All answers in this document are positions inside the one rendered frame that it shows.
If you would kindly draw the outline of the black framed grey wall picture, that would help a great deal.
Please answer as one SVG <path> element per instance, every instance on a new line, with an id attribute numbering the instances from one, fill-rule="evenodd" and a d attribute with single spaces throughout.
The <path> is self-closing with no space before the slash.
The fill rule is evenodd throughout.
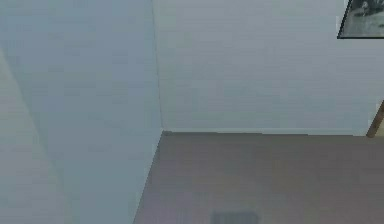
<path id="1" fill-rule="evenodd" d="M 384 39 L 384 0 L 348 0 L 338 39 Z"/>

